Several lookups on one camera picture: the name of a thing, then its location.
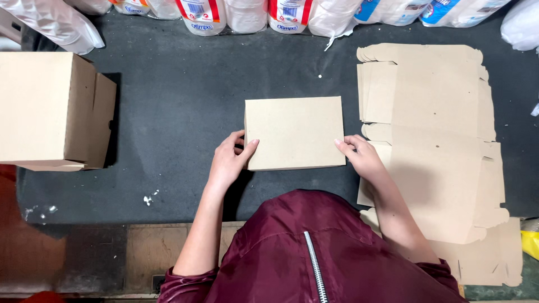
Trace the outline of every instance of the brown cardboard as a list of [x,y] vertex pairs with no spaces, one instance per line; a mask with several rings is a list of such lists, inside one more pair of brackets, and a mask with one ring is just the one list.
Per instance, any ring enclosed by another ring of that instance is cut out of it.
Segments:
[[[358,66],[360,118],[376,122],[362,133],[381,141],[371,143],[425,237],[466,244],[506,222],[481,52],[464,45],[380,44],[358,49],[358,58],[387,60]],[[358,204],[374,206],[364,180]]]
[[0,163],[57,171],[102,167],[115,84],[91,63],[67,52],[4,52],[0,83],[0,129],[16,130],[0,132],[8,147],[0,150]]
[[[362,210],[361,219],[380,234],[374,208]],[[447,261],[451,274],[463,285],[518,286],[522,283],[522,244],[520,220],[487,230],[486,238],[469,244],[429,241],[436,255]]]
[[345,165],[341,97],[245,100],[245,141],[259,139],[249,170]]

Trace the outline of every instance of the blue package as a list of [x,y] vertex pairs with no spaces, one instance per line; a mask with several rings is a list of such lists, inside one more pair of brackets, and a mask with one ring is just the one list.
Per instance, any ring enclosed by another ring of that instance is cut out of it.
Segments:
[[360,8],[354,15],[354,18],[358,19],[359,21],[366,22],[367,20],[369,20],[370,15],[372,15],[372,12],[374,12],[376,7],[378,6],[378,3],[380,3],[380,0],[363,0]]
[[424,23],[436,24],[442,19],[460,0],[432,0],[427,9],[419,16]]

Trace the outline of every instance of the person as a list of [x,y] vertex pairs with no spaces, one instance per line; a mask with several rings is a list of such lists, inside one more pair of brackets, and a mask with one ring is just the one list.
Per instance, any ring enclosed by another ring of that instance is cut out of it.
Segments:
[[223,198],[257,148],[244,131],[215,150],[208,183],[158,302],[465,302],[417,227],[374,147],[335,140],[372,193],[383,238],[343,198],[294,190],[265,201],[218,268]]

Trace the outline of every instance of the dark gray table surface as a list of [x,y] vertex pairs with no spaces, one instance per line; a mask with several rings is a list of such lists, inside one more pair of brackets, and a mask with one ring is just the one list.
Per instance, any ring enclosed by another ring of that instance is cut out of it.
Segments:
[[[356,49],[388,42],[466,44],[483,52],[502,143],[504,207],[512,216],[539,216],[539,118],[530,115],[539,91],[539,59],[534,51],[515,51],[500,38],[506,11],[469,29],[427,28],[420,22],[360,26],[326,52],[327,38],[271,29],[198,37],[182,20],[116,12],[95,18],[106,48],[85,57],[119,90],[118,125],[107,156],[112,165],[76,173],[19,169],[21,212],[24,216],[25,209],[37,205],[27,217],[32,223],[191,222],[214,149],[231,131],[243,128],[245,99],[339,95],[345,134],[360,133]],[[244,172],[227,194],[224,219],[246,220],[264,200],[296,188],[334,192],[358,208],[358,183],[350,164]],[[147,206],[144,196],[156,190]],[[58,208],[53,214],[51,205]]]

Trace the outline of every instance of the zipper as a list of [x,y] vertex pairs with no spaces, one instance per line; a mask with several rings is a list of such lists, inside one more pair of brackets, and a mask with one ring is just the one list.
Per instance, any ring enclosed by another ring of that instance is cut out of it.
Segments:
[[316,258],[316,253],[314,252],[313,242],[310,240],[310,235],[308,231],[304,231],[305,240],[307,241],[307,248],[309,249],[310,261],[313,263],[314,279],[316,280],[316,288],[318,289],[318,297],[320,298],[320,303],[328,303],[328,297],[326,296],[326,289],[324,288],[324,281],[322,281],[322,273],[320,272],[320,267],[318,266],[318,259]]

